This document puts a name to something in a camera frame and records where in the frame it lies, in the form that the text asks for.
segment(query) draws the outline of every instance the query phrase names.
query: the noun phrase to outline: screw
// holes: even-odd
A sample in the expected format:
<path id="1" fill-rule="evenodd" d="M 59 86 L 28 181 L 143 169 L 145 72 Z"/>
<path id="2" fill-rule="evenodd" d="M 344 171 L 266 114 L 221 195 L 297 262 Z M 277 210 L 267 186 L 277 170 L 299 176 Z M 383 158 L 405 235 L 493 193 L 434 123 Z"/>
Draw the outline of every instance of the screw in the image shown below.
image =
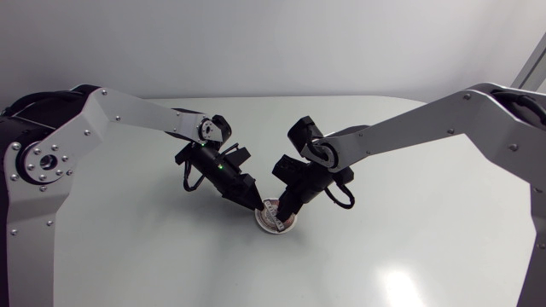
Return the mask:
<path id="1" fill-rule="evenodd" d="M 518 149 L 520 149 L 520 147 L 518 146 L 518 144 L 510 144 L 510 145 L 508 145 L 508 149 L 510 149 L 512 151 L 518 151 Z"/>

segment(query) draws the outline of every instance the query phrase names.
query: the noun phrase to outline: white wall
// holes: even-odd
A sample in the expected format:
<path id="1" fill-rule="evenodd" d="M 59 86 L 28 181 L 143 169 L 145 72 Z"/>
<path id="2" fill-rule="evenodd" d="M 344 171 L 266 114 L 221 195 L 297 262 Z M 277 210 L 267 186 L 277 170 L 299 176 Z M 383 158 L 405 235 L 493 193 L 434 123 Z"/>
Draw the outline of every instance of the white wall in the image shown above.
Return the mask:
<path id="1" fill-rule="evenodd" d="M 544 0 L 4 0 L 0 106 L 40 90 L 141 97 L 374 94 L 510 85 Z"/>

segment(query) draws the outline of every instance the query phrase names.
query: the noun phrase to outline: aluminum arm segment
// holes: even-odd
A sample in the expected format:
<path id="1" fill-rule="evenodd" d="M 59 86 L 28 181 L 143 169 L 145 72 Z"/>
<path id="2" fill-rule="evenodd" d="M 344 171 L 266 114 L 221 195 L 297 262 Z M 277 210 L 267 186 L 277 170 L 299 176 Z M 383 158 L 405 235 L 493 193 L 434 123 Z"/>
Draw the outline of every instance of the aluminum arm segment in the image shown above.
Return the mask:
<path id="1" fill-rule="evenodd" d="M 528 109 L 502 103 L 495 93 L 531 97 Z M 345 169 L 372 154 L 465 134 L 492 163 L 531 184 L 531 215 L 537 238 L 518 306 L 546 306 L 546 96 L 495 84 L 478 84 L 377 125 L 347 128 L 313 141 L 321 159 L 305 146 L 300 154 L 326 166 Z"/>
<path id="2" fill-rule="evenodd" d="M 48 94 L 69 102 L 59 107 L 65 101 L 47 101 Z M 22 103 L 23 98 L 0 116 L 0 306 L 53 307 L 55 214 L 70 193 L 79 159 L 102 142 L 109 121 L 201 144 L 223 141 L 212 116 L 116 90 L 82 85 L 34 97 L 44 102 L 41 107 L 30 98 Z M 52 116 L 46 116 L 51 109 Z"/>

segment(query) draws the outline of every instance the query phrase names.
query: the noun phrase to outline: white table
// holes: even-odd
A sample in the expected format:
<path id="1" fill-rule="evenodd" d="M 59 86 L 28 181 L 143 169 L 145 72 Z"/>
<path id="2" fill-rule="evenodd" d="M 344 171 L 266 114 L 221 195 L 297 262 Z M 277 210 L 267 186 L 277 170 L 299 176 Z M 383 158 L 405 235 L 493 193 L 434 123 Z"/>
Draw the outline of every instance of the white table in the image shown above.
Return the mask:
<path id="1" fill-rule="evenodd" d="M 286 137 L 310 115 L 323 133 L 419 107 L 378 96 L 156 101 L 222 114 L 252 157 L 263 198 Z M 284 235 L 208 182 L 187 193 L 165 133 L 111 124 L 80 162 L 56 223 L 55 306 L 515 306 L 534 242 L 528 185 L 465 136 L 351 168 L 352 210 L 325 195 Z M 198 177 L 194 173 L 190 180 Z"/>

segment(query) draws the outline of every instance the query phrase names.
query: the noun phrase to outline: robotic arm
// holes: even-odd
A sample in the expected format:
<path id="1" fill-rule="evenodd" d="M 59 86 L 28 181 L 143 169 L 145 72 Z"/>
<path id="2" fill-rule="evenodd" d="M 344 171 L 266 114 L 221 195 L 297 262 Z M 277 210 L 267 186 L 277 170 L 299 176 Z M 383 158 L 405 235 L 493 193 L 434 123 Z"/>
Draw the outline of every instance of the robotic arm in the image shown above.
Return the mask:
<path id="1" fill-rule="evenodd" d="M 189 141 L 176 159 L 185 163 L 184 186 L 194 165 L 203 174 L 198 182 L 207 177 L 223 197 L 263 209 L 254 179 L 239 168 L 248 151 L 228 154 L 235 145 L 218 152 L 231 135 L 222 116 L 169 109 L 92 85 L 23 97 L 0 116 L 0 306 L 53 306 L 55 214 L 79 159 L 102 142 L 108 122 Z"/>
<path id="2" fill-rule="evenodd" d="M 304 163 L 283 156 L 273 173 L 286 190 L 278 207 L 261 221 L 273 219 L 281 233 L 304 203 L 323 190 L 338 205 L 350 209 L 354 197 L 346 187 L 350 165 L 372 154 L 405 148 L 444 137 L 466 134 L 492 163 L 531 185 L 531 215 L 537 230 L 535 248 L 518 306 L 546 306 L 546 95 L 478 84 L 377 125 L 354 126 L 323 136 L 311 118 L 301 119 L 288 137 Z M 328 185 L 336 182 L 350 203 L 339 202 Z"/>

